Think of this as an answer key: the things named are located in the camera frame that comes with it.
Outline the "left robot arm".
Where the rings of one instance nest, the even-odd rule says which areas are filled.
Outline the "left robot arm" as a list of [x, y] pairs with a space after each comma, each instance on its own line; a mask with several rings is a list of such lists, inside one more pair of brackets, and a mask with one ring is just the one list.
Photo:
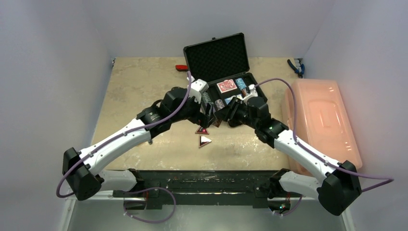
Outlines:
[[68, 183], [78, 200], [91, 198], [99, 191], [120, 190], [132, 197], [143, 192], [143, 183], [137, 180], [133, 170], [105, 171], [104, 168], [135, 146], [152, 143], [153, 138], [168, 131], [171, 125], [188, 120], [203, 128], [208, 127], [213, 116], [210, 105], [201, 112], [202, 94], [208, 85], [194, 82], [188, 88], [173, 87], [164, 98], [143, 109], [122, 129], [101, 142], [76, 151], [73, 147], [63, 154], [63, 179], [57, 187], [57, 196], [64, 181]]

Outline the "grey chip stack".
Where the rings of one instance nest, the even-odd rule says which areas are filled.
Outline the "grey chip stack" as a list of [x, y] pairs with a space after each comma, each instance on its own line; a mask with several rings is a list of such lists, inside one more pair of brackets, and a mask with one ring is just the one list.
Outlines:
[[208, 94], [207, 92], [204, 92], [204, 93], [202, 94], [202, 102], [203, 102], [204, 104], [212, 103], [211, 97], [209, 96], [209, 94]]

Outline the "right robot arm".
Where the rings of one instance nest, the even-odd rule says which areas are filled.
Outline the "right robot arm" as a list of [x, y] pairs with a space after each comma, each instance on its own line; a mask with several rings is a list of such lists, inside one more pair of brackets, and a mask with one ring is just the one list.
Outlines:
[[215, 116], [251, 127], [260, 141], [288, 155], [311, 174], [309, 177], [287, 169], [279, 171], [270, 183], [274, 195], [298, 193], [318, 200], [326, 211], [339, 216], [362, 194], [354, 164], [348, 160], [341, 163], [302, 141], [284, 123], [271, 117], [263, 98], [252, 97], [246, 103], [233, 98]]

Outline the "mixed colour chip stack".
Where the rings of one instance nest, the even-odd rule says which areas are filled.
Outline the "mixed colour chip stack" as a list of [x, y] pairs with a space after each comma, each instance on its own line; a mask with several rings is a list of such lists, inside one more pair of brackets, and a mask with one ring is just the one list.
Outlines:
[[215, 108], [216, 108], [217, 111], [221, 110], [221, 109], [223, 109], [225, 107], [225, 105], [224, 105], [224, 103], [223, 103], [223, 101], [221, 99], [215, 100], [214, 104], [215, 104]]

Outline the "black poker set case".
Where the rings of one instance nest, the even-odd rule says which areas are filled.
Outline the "black poker set case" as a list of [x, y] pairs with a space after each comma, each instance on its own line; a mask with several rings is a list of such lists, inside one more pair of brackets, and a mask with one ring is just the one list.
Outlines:
[[242, 91], [237, 88], [226, 93], [220, 93], [217, 83], [227, 79], [242, 78], [246, 85], [254, 84], [258, 97], [267, 98], [258, 85], [254, 75], [250, 73], [249, 60], [243, 33], [223, 37], [212, 38], [210, 41], [186, 46], [183, 49], [184, 57], [188, 70], [196, 79], [202, 79], [208, 83], [206, 91], [211, 97], [214, 112], [214, 121], [216, 118], [214, 101], [221, 99], [225, 106], [225, 99], [236, 97], [243, 99]]

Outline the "brown chip roll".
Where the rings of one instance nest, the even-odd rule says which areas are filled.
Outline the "brown chip roll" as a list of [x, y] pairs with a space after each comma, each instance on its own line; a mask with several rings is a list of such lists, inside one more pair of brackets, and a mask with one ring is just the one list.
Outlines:
[[218, 127], [220, 127], [221, 123], [222, 123], [221, 119], [215, 119], [215, 121], [212, 123], [212, 125], [218, 128]]

